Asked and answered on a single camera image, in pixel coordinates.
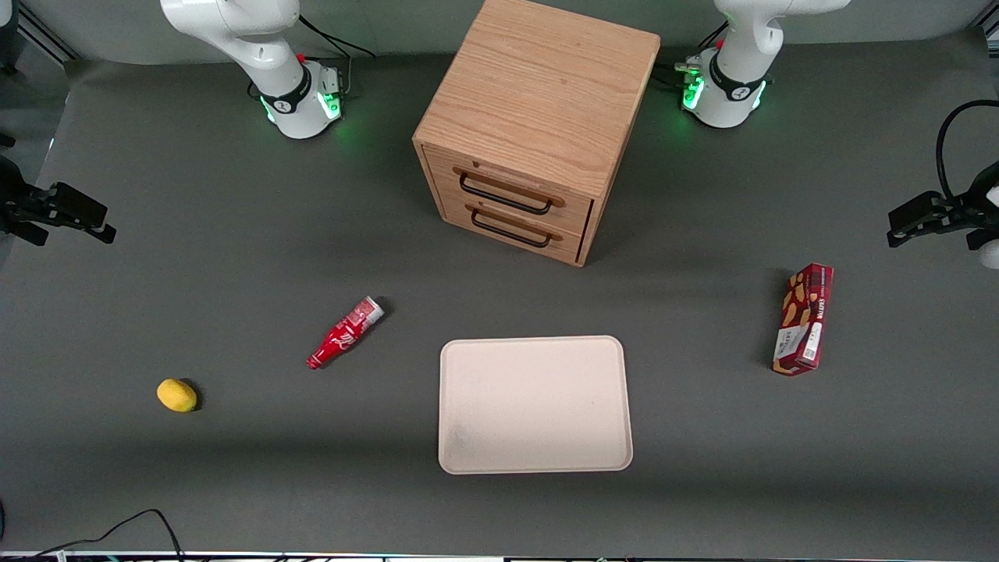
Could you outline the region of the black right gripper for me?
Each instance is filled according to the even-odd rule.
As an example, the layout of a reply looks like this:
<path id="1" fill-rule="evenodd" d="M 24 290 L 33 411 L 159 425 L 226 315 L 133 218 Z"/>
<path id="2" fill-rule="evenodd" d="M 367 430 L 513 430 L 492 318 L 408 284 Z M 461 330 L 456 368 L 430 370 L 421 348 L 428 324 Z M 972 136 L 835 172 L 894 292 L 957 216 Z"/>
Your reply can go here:
<path id="1" fill-rule="evenodd" d="M 117 229 L 105 225 L 108 209 L 92 197 L 66 183 L 54 183 L 51 191 L 36 188 L 24 178 L 20 168 L 1 157 L 1 231 L 33 245 L 45 245 L 49 232 L 36 225 L 48 217 L 48 199 L 56 216 L 84 227 L 83 232 L 112 244 Z"/>

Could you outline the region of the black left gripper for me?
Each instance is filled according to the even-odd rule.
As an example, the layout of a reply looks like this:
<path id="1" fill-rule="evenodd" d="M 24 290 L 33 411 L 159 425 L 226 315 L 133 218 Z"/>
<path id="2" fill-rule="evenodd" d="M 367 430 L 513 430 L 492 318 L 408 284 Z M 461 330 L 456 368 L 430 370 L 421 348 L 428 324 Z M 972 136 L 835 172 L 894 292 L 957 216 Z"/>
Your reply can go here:
<path id="1" fill-rule="evenodd" d="M 965 236 L 968 249 L 979 251 L 998 240 L 998 162 L 978 173 L 970 188 L 957 196 L 950 223 L 956 230 L 970 229 Z M 899 247 L 914 237 L 925 224 L 947 217 L 949 205 L 938 192 L 924 192 L 890 212 L 889 247 Z"/>

